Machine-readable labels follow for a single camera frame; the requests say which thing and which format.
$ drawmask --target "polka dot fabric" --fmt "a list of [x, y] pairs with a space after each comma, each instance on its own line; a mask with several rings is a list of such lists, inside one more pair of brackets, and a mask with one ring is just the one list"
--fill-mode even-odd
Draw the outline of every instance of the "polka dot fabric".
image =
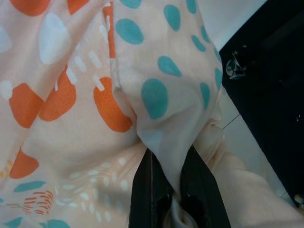
[[196, 1], [9, 0], [0, 15], [0, 227], [128, 227], [146, 146], [178, 193], [222, 80]]

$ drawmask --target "fabric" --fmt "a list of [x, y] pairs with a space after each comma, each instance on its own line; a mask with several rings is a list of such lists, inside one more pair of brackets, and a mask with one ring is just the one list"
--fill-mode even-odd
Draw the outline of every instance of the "fabric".
[[[222, 183], [229, 219], [276, 221], [275, 212], [265, 219], [230, 208], [230, 192], [248, 189], [226, 191], [221, 174], [230, 170], [214, 126], [221, 79], [194, 0], [1, 1], [0, 227], [128, 227], [146, 146], [176, 191], [174, 224], [186, 226], [179, 176], [195, 140]], [[242, 178], [238, 185], [260, 182]], [[269, 195], [269, 205], [289, 211], [282, 221], [300, 221]]]

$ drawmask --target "orange dot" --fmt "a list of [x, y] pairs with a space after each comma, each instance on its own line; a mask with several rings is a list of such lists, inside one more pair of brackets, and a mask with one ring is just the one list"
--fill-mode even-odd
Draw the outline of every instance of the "orange dot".
[[70, 110], [76, 101], [76, 89], [69, 81], [67, 74], [67, 66], [62, 71], [57, 85], [58, 90], [52, 89], [41, 108], [39, 117], [44, 121], [53, 121]]
[[13, 179], [20, 179], [29, 176], [38, 167], [38, 161], [35, 158], [26, 155], [20, 148], [9, 176]]
[[104, 122], [116, 132], [126, 132], [132, 126], [132, 120], [126, 116], [116, 103], [112, 94], [112, 82], [109, 77], [102, 77], [100, 82], [104, 91], [94, 89], [94, 100]]
[[110, 18], [110, 29], [108, 32], [108, 41], [110, 49], [110, 58], [115, 58], [115, 42], [114, 42], [114, 26], [113, 26], [113, 3], [110, 6], [103, 8], [104, 20], [107, 22], [107, 17]]
[[70, 14], [74, 14], [88, 2], [89, 0], [67, 0], [67, 6], [68, 10], [70, 11]]
[[34, 17], [43, 13], [51, 0], [10, 0], [10, 2], [21, 13]]
[[27, 84], [22, 83], [13, 89], [9, 105], [16, 121], [22, 127], [30, 128], [43, 105], [43, 100]]

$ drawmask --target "white floor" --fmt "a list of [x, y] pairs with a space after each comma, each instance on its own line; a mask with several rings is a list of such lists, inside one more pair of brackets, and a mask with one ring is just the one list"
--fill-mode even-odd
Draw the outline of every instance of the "white floor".
[[230, 152], [243, 159], [249, 171], [264, 177], [279, 197], [292, 203], [284, 186], [226, 91], [224, 91], [219, 105], [222, 111], [222, 121], [218, 126], [224, 130]]

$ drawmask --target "clothing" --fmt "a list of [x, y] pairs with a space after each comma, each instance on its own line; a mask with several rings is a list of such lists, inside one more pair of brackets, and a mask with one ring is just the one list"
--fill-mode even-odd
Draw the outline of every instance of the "clothing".
[[[229, 166], [214, 126], [221, 60], [194, 0], [2, 2], [0, 69], [0, 225], [128, 227], [146, 146], [178, 195], [195, 140], [232, 222], [277, 218], [231, 208], [247, 180], [288, 211], [282, 222], [300, 221], [261, 179]], [[244, 204], [259, 197], [243, 194]]]

